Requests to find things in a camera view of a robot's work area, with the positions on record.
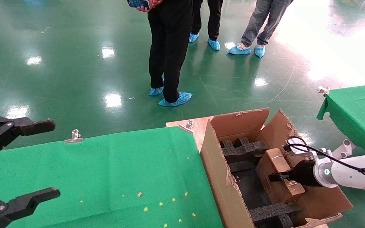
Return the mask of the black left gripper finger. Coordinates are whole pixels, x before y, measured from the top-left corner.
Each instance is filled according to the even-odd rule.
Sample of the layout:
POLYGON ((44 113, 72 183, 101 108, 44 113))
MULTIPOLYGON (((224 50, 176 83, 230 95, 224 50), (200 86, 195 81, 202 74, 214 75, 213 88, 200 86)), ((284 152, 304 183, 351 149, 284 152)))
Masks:
POLYGON ((31 136, 54 131, 52 119, 32 121, 28 117, 9 119, 0 116, 0 151, 19 136, 31 136))
POLYGON ((6 228, 16 220, 31 216, 40 203, 58 198, 60 195, 59 189, 50 187, 18 196, 7 203, 0 200, 0 228, 6 228))

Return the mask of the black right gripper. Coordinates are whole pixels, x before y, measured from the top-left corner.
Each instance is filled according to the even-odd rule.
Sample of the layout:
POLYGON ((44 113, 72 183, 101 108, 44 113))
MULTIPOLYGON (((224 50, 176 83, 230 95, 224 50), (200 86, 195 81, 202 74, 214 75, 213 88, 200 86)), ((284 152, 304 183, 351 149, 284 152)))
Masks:
POLYGON ((302 160, 298 162, 290 172, 277 172, 268 175, 270 182, 284 182, 293 180, 301 185, 319 187, 320 184, 314 176, 314 160, 302 160))

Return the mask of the person's hand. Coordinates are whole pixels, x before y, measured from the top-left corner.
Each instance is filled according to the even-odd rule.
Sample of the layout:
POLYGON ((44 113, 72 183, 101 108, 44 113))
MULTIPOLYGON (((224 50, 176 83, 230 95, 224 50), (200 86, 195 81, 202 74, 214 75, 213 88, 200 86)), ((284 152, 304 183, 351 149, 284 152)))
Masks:
POLYGON ((163 0, 143 0, 143 5, 138 6, 137 10, 141 12, 149 12, 151 9, 154 9, 156 6, 158 6, 160 3, 162 3, 163 0))

